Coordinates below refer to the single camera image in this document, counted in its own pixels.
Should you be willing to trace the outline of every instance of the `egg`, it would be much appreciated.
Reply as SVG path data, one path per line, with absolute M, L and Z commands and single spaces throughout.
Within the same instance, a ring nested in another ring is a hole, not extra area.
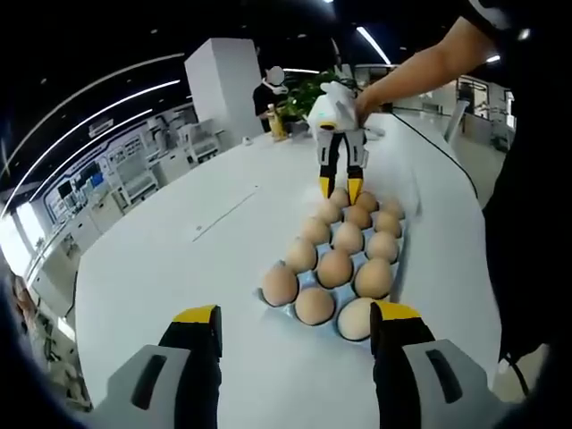
M 400 202 L 396 198 L 386 198 L 382 202 L 382 210 L 387 213 L 391 213 L 398 219 L 405 218 L 405 212 Z
M 316 217 L 328 224 L 338 222 L 341 220 L 341 209 L 332 201 L 326 199 L 318 207 Z
M 393 237 L 401 237 L 401 225 L 397 217 L 391 213 L 381 211 L 377 214 L 375 218 L 375 230 L 376 231 L 387 231 L 393 235 Z
M 326 289 L 333 289 L 348 282 L 352 270 L 349 255 L 343 250 L 332 250 L 324 254 L 318 262 L 318 281 Z
M 273 266 L 262 279 L 262 295 L 273 307 L 292 302 L 298 294 L 298 281 L 292 270 L 283 264 Z
M 335 305 L 328 292 L 319 288 L 307 288 L 300 292 L 294 310 L 304 324 L 321 324 L 333 315 Z
M 302 273 L 314 269 L 317 258 L 314 245 L 309 240 L 297 238 L 290 246 L 284 262 L 294 273 Z
M 393 264 L 399 252 L 395 237 L 387 231 L 376 232 L 367 242 L 366 255 L 370 259 L 381 257 Z
M 362 206 L 365 210 L 367 210 L 369 213 L 374 212 L 375 210 L 377 210 L 377 207 L 379 206 L 377 204 L 377 200 L 375 199 L 374 194 L 364 191 L 361 192 L 356 199 L 356 205 L 357 206 Z
M 371 298 L 358 298 L 345 306 L 338 316 L 338 331 L 346 340 L 364 340 L 370 334 L 369 313 L 374 302 Z
M 333 248 L 344 250 L 352 255 L 364 247 L 364 236 L 354 223 L 344 222 L 333 234 L 332 245 Z
M 330 228 L 328 225 L 316 219 L 315 217 L 310 217 L 302 225 L 302 232 L 300 235 L 309 240 L 312 244 L 322 244 L 330 241 Z
M 333 190 L 330 200 L 338 207 L 349 206 L 349 194 L 344 188 L 336 188 Z
M 370 259 L 357 270 L 354 288 L 359 297 L 381 299 L 390 293 L 393 277 L 389 262 Z
M 357 225 L 358 228 L 364 230 L 372 226 L 372 216 L 362 206 L 350 206 L 346 210 L 344 220 Z

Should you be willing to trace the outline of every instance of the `cable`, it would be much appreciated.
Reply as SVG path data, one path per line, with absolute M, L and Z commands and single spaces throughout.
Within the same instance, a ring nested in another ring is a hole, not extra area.
M 520 368 L 518 367 L 517 363 L 510 356 L 510 354 L 507 354 L 504 358 L 506 359 L 507 362 L 509 362 L 509 365 L 512 367 L 513 371 L 517 375 L 517 379 L 518 379 L 518 382 L 520 383 L 520 388 L 522 389 L 522 392 L 525 394 L 525 396 L 528 396 L 528 392 L 529 392 L 528 384 L 526 384 L 526 379 L 522 375 L 522 372 L 520 371 Z
M 418 130 L 417 128 L 415 128 L 413 125 L 411 125 L 410 123 L 408 123 L 407 121 L 405 121 L 404 119 L 401 119 L 398 117 L 398 115 L 396 115 L 395 113 L 391 113 L 393 116 L 395 116 L 398 120 L 400 120 L 401 122 L 403 122 L 405 125 L 407 125 L 411 130 L 413 130 L 414 132 L 416 132 L 419 136 L 421 136 L 424 140 L 427 141 L 427 143 L 429 143 L 431 146 L 433 146 L 434 148 L 436 148 L 439 152 L 441 152 L 442 154 L 444 154 L 445 156 L 447 156 L 450 161 L 452 163 L 454 163 L 459 169 L 460 171 L 462 171 L 468 178 L 468 181 L 470 181 L 471 186 L 473 187 L 473 191 L 475 192 L 475 196 L 477 198 L 479 198 L 479 193 L 476 190 L 476 186 L 475 183 L 473 182 L 473 180 L 471 179 L 471 176 L 469 176 L 467 170 L 465 170 L 457 161 L 455 161 L 453 158 L 450 157 L 450 155 L 445 152 L 443 149 L 441 149 L 440 147 L 438 147 L 437 145 L 435 145 L 430 139 L 428 139 L 420 130 Z

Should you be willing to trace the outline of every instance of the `yellow bottle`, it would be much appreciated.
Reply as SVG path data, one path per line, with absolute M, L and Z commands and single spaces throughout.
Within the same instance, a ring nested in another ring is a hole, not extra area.
M 276 112 L 273 104 L 268 105 L 268 122 L 274 141 L 282 141 L 288 138 L 282 125 L 282 119 L 280 119 L 280 115 Z

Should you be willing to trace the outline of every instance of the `white table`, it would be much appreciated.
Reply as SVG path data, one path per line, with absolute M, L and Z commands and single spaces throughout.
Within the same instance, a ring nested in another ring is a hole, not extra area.
M 492 384 L 501 325 L 473 190 L 450 160 L 395 118 L 370 121 L 386 136 L 367 144 L 365 189 L 383 191 L 380 165 L 394 156 L 413 168 L 421 200 L 420 215 L 409 214 L 400 300 L 480 364 Z M 436 131 L 429 137 L 449 151 Z M 216 303 L 223 310 L 220 427 L 379 425 L 369 353 L 317 336 L 253 298 L 320 199 L 313 141 L 274 144 L 263 136 L 123 217 L 80 262 L 77 337 L 94 403 L 105 396 L 107 378 L 141 346 L 157 343 L 176 314 Z

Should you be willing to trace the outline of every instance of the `black ceiling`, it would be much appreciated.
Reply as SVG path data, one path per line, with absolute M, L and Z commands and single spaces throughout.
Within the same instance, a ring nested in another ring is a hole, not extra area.
M 29 130 L 66 97 L 112 72 L 164 55 L 184 56 L 139 67 L 75 98 L 26 142 L 0 179 L 13 188 L 61 135 L 101 108 L 142 89 L 180 79 L 127 102 L 107 115 L 121 122 L 153 108 L 184 103 L 189 94 L 183 61 L 210 37 L 252 38 L 261 65 L 324 70 L 332 67 L 333 37 L 345 62 L 379 63 L 357 34 L 366 26 L 393 63 L 442 38 L 458 17 L 458 2 L 441 0 L 241 0 L 151 4 L 81 4 L 75 10 L 22 10 L 4 17 L 0 133 L 9 156 Z M 505 83 L 501 65 L 475 74 Z M 41 181 L 88 141 L 87 125 L 65 139 L 27 182 Z

